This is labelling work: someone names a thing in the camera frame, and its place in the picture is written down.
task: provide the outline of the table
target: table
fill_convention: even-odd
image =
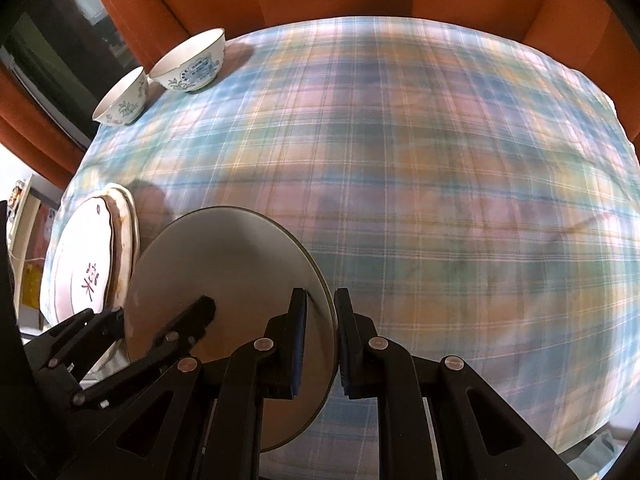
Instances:
[[[558,451],[638,384],[638,160],[610,99],[527,46],[410,18],[229,41],[210,88],[100,127],[43,290],[69,216],[108,182],[132,191],[142,250],[201,207],[270,216],[379,333],[462,356]],[[338,380],[261,463],[273,479],[377,478],[375,402]]]

